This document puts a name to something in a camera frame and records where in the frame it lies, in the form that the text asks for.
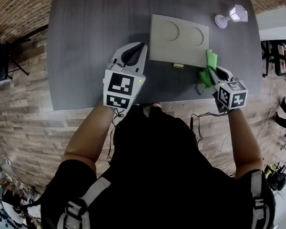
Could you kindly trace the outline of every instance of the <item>black shirt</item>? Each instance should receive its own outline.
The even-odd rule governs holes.
[[[168,116],[130,114],[116,127],[114,180],[89,206],[90,225],[251,228],[252,172],[235,180],[212,167],[188,126]],[[262,194],[273,196],[263,179]],[[86,164],[64,161],[42,196],[43,227],[57,228],[68,201],[95,181]]]

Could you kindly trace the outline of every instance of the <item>white lamp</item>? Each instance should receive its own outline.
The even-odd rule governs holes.
[[[225,17],[221,14],[217,14],[214,20],[219,28],[224,29],[228,26],[228,21],[231,19],[233,21],[248,22],[248,12],[242,5],[235,5],[234,8],[230,10],[230,16]]]

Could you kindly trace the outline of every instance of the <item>cable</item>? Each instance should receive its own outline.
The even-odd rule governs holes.
[[[224,141],[223,141],[223,144],[221,145],[221,148],[220,148],[220,151],[218,154],[214,155],[212,158],[216,157],[217,155],[219,155],[221,153],[221,151],[223,150],[223,146],[224,146],[224,143],[225,143],[225,140],[230,136],[231,134],[229,134],[228,136],[226,136],[224,138]]]
[[[236,110],[236,109],[231,110],[231,111],[229,111],[229,112],[226,112],[226,111],[225,111],[223,114],[213,114],[213,113],[207,112],[207,113],[205,113],[205,114],[195,115],[195,114],[193,113],[193,114],[191,115],[191,122],[194,121],[194,120],[195,120],[195,121],[198,120],[199,140],[198,140],[197,144],[198,144],[200,141],[203,140],[203,137],[202,137],[201,132],[200,132],[200,117],[204,117],[204,116],[208,116],[208,115],[212,115],[212,116],[216,116],[216,117],[227,116],[227,115],[230,115],[231,113],[233,113],[235,110]]]
[[[258,132],[257,132],[257,134],[256,134],[256,136],[255,136],[255,138],[256,138],[256,139],[258,138],[258,136],[259,136],[259,134],[260,134],[261,130],[265,127],[266,122],[267,122],[267,120],[268,120],[268,118],[269,118],[269,116],[270,116],[270,113],[271,113],[271,111],[273,110],[273,108],[272,108],[272,103],[271,103],[271,95],[272,95],[272,78],[273,78],[273,65],[272,65],[272,69],[271,69],[271,84],[270,84],[270,95],[269,95],[269,97],[270,97],[270,110],[269,110],[269,112],[268,112],[268,114],[267,114],[267,117],[266,117],[265,122],[263,123],[263,125],[262,125],[262,126],[261,126],[261,128],[258,130]]]
[[[261,128],[258,130],[258,132],[257,132],[257,134],[256,134],[256,136],[255,136],[256,139],[258,138],[258,135],[260,134],[261,130],[265,127],[266,122],[267,122],[267,120],[268,120],[268,118],[269,118],[269,116],[270,116],[271,110],[272,110],[272,108],[269,110],[265,122],[263,123],[263,125],[261,126]]]
[[[116,124],[113,122],[117,117],[120,117],[120,118],[123,118],[124,117],[124,114],[122,114],[124,112],[124,110],[122,110],[121,112],[119,112],[117,109],[113,109],[113,112],[115,113],[115,117],[112,119],[111,123],[113,124],[113,129],[112,131],[110,132],[110,142],[109,142],[109,151],[108,151],[108,155],[107,155],[107,159],[112,159],[112,157],[110,156],[110,153],[111,153],[111,140],[112,140],[112,134],[113,134],[113,131],[115,130],[116,128]]]

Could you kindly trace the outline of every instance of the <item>wooden floor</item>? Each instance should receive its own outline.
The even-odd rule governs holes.
[[[26,76],[20,71],[14,72],[13,80],[0,86],[0,143],[21,180],[43,191],[54,176],[60,164],[60,156],[70,137],[91,109],[53,111],[47,76],[46,34],[40,34],[22,47],[22,52],[18,52],[17,61],[30,72],[30,75]],[[250,96],[244,109],[254,134],[264,125],[270,105],[273,108],[272,116],[274,110],[278,109],[278,99],[286,96],[285,77],[276,76],[274,73],[272,78],[271,68],[269,76],[261,77],[261,81],[262,93]],[[213,99],[164,103],[162,106],[165,112],[183,119],[188,125],[192,113],[198,115],[208,111],[217,112]],[[285,116],[281,109],[278,111],[281,116]],[[210,162],[215,167],[228,174],[233,173],[235,166],[227,117],[206,116],[201,118],[200,123],[203,140],[199,144],[199,149],[207,158],[213,157]],[[106,158],[109,134],[110,132],[97,163],[99,174],[108,167]],[[265,164],[285,161],[286,151],[280,151],[284,144],[284,134],[285,130],[269,118],[258,136]],[[4,160],[5,156],[0,149],[2,169],[15,177]],[[184,153],[178,163],[190,162],[192,159],[193,157],[188,157]]]

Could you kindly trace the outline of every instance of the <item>circular indentation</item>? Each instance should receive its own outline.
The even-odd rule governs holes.
[[[189,39],[193,42],[194,46],[200,46],[204,42],[204,35],[201,30],[192,27],[189,32]]]
[[[179,37],[179,34],[179,28],[173,22],[166,21],[160,27],[160,35],[168,41],[176,40]]]

